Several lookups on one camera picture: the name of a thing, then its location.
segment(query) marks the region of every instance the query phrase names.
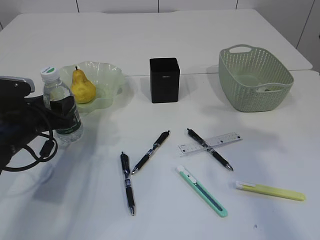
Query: black container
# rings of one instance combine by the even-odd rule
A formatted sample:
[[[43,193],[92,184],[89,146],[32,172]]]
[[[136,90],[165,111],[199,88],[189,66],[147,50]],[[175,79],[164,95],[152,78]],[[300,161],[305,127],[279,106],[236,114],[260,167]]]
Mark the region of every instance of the black container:
[[[180,69],[176,58],[151,58],[151,101],[154,104],[178,102],[179,77]]]

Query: green label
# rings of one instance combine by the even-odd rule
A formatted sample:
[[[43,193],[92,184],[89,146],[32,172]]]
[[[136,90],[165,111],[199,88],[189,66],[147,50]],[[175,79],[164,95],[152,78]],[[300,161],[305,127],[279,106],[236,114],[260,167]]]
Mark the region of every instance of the green label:
[[[57,129],[55,130],[58,134],[67,135],[77,131],[81,126],[80,115],[76,105],[71,109],[70,112],[73,112],[73,125],[69,128]]]
[[[46,71],[46,73],[48,74],[48,73],[51,73],[51,72],[53,72],[55,70],[55,68],[53,67],[53,68],[51,68],[50,70],[48,70],[48,71]]]

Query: plastic basket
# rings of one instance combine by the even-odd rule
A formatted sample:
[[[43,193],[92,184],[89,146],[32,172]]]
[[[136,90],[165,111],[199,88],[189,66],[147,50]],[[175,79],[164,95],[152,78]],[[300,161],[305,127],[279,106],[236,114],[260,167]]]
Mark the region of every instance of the plastic basket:
[[[230,52],[238,47],[250,51]],[[291,73],[273,54],[245,44],[220,52],[219,78],[226,97],[241,112],[275,109],[294,83]]]

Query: plastic bottle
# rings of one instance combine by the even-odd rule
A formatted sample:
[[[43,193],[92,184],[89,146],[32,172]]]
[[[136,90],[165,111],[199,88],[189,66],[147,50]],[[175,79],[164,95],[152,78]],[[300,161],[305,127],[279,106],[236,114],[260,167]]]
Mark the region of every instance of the plastic bottle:
[[[55,67],[48,66],[41,70],[40,75],[44,82],[43,102],[47,109],[51,109],[50,102],[59,101],[69,96],[74,96],[66,84],[60,80],[60,74]],[[76,101],[71,109],[74,111],[73,126],[65,129],[56,129],[56,135],[63,144],[75,142],[81,138],[84,127],[81,123]]]

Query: yellow utility knife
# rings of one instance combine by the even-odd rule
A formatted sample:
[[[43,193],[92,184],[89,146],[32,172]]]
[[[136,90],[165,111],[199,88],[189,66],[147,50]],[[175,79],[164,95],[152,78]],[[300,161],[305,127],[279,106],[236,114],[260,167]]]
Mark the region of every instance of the yellow utility knife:
[[[292,199],[297,201],[304,201],[306,200],[306,196],[301,192],[261,185],[261,184],[254,184],[249,182],[243,181],[236,181],[235,187],[237,189],[255,192],[259,194],[266,194],[275,197],[285,198],[285,199]]]

